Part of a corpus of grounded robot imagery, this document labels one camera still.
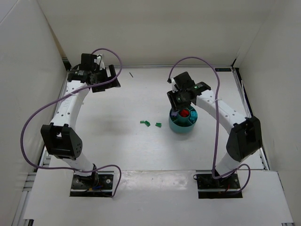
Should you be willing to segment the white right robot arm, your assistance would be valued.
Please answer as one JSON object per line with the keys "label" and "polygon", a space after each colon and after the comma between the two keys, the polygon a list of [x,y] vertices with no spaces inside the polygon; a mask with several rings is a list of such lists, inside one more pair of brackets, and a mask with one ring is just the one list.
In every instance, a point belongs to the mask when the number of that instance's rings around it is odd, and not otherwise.
{"label": "white right robot arm", "polygon": [[213,178],[226,178],[238,170],[240,164],[262,148],[260,120],[243,116],[214,96],[211,87],[204,82],[195,83],[188,72],[168,79],[172,85],[167,93],[172,110],[179,111],[195,105],[216,119],[229,135],[226,154],[219,163],[213,163]]}

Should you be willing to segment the green curved lego tile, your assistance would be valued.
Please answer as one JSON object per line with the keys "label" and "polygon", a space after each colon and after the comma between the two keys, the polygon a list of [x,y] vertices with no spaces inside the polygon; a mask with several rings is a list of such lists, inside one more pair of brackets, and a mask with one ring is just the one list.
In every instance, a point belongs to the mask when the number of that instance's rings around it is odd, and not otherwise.
{"label": "green curved lego tile", "polygon": [[161,123],[158,123],[158,122],[157,122],[155,125],[156,125],[157,127],[159,127],[159,128],[161,128],[161,126],[162,126],[162,124],[161,124]]}

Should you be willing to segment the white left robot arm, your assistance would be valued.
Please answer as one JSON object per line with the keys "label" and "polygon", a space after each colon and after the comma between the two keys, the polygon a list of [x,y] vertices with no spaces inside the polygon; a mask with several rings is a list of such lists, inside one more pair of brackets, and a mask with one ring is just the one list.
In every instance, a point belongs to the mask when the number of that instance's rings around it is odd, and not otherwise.
{"label": "white left robot arm", "polygon": [[89,91],[102,92],[113,87],[120,87],[114,65],[106,68],[101,54],[82,54],[80,64],[68,73],[57,113],[41,128],[47,152],[67,163],[80,177],[91,176],[96,166],[82,153],[83,142],[75,131],[79,111]]}

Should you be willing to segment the lavender square lego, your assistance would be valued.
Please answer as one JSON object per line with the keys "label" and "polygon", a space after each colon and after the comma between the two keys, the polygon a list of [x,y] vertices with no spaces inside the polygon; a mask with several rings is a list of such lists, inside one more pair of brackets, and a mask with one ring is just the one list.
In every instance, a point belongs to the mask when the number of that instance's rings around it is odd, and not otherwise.
{"label": "lavender square lego", "polygon": [[176,111],[176,112],[175,112],[175,111],[172,111],[172,110],[170,111],[170,117],[171,117],[171,118],[172,118],[172,117],[175,117],[175,118],[176,118],[177,115],[178,115],[178,111]]}

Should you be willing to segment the small teal lego brick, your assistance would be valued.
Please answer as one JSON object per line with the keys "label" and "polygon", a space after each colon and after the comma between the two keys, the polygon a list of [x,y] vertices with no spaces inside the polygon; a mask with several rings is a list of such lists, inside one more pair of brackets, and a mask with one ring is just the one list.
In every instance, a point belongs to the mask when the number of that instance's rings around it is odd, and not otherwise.
{"label": "small teal lego brick", "polygon": [[197,118],[197,117],[198,117],[197,112],[196,112],[196,111],[191,111],[191,112],[190,112],[190,117],[191,117],[191,118]]}

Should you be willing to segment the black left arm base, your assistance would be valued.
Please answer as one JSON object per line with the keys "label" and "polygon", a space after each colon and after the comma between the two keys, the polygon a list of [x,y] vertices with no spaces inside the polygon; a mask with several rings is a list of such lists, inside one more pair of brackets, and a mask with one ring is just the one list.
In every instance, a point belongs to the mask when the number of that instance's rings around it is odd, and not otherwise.
{"label": "black left arm base", "polygon": [[73,175],[70,197],[111,197],[113,193],[114,172],[100,171],[94,182],[82,180],[82,177]]}

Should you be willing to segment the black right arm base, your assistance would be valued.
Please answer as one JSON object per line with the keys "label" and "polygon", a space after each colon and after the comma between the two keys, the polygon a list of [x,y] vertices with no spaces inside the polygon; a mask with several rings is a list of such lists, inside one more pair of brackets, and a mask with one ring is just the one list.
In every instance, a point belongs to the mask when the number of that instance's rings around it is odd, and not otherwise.
{"label": "black right arm base", "polygon": [[214,179],[212,174],[198,173],[193,175],[197,182],[199,199],[240,199],[243,198],[238,175]]}

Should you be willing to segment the green square lego brick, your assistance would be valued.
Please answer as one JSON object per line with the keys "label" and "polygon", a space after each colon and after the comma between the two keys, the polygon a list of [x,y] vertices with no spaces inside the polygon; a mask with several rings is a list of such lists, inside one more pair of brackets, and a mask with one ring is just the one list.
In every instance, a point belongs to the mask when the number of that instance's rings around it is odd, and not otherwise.
{"label": "green square lego brick", "polygon": [[187,127],[187,126],[189,126],[189,122],[188,121],[182,121],[181,119],[177,119],[175,123],[178,126],[181,126],[181,127]]}

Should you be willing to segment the red round printed lego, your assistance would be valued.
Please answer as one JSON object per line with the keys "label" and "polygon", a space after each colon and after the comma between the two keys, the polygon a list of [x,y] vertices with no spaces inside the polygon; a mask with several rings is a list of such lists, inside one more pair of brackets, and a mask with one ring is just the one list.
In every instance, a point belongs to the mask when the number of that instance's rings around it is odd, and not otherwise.
{"label": "red round printed lego", "polygon": [[189,112],[188,110],[186,110],[186,109],[183,109],[183,110],[181,110],[181,111],[179,112],[179,115],[180,115],[181,117],[188,117],[188,116],[190,115],[190,112]]}

